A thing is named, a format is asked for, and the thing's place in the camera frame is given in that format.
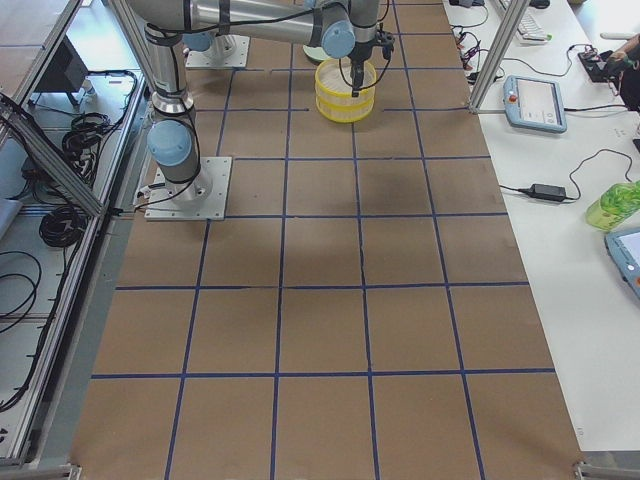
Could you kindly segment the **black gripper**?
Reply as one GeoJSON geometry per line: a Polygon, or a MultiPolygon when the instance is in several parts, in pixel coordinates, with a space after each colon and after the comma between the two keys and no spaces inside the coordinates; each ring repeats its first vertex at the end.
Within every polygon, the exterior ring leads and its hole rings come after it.
{"type": "Polygon", "coordinates": [[[382,58],[389,63],[394,51],[395,38],[391,32],[370,27],[354,28],[355,45],[349,53],[351,61],[351,97],[358,98],[364,81],[364,63],[368,61],[375,48],[380,48],[382,58]]]}

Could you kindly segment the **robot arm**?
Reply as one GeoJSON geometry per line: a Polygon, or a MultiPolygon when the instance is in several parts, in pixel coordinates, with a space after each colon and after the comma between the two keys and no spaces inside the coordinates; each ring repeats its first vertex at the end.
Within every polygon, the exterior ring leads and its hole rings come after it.
{"type": "Polygon", "coordinates": [[[185,35],[239,34],[322,48],[329,57],[350,60],[350,89],[366,89],[364,64],[380,48],[389,61],[394,36],[382,27],[377,1],[129,1],[145,22],[155,92],[152,104],[163,119],[195,119],[186,67],[178,58],[185,35]]]}

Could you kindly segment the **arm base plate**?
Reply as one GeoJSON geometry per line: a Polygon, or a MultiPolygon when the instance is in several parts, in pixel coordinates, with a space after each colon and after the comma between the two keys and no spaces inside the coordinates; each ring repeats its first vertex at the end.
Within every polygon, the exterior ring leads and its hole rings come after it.
{"type": "Polygon", "coordinates": [[[199,175],[183,191],[165,180],[159,167],[155,183],[163,186],[153,189],[144,207],[147,221],[199,221],[224,220],[232,170],[231,157],[202,157],[199,175]]]}
{"type": "Polygon", "coordinates": [[[204,32],[185,34],[186,67],[191,70],[242,69],[246,67],[250,39],[240,35],[204,32]]]}

